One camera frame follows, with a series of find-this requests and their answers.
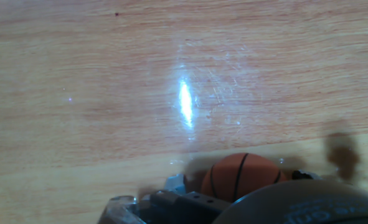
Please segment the gripper left finger with tactile pad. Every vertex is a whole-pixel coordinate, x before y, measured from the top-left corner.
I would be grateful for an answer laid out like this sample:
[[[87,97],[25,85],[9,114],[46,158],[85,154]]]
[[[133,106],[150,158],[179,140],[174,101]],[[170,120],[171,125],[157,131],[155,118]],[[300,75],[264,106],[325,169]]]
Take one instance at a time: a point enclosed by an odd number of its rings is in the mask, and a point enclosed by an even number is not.
[[[211,224],[229,202],[199,192],[186,192],[186,178],[167,178],[164,188],[143,197],[139,217],[149,224]]]

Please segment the gripper right finger with tactile pad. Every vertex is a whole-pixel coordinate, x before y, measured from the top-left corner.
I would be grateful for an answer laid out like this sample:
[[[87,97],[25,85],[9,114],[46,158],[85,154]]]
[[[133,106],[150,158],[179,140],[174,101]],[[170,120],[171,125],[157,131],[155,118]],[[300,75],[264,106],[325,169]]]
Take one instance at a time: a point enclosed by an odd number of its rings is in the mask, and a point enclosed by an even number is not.
[[[305,170],[294,170],[292,172],[291,178],[293,180],[303,180],[303,179],[322,180],[323,179],[318,174],[308,172]]]

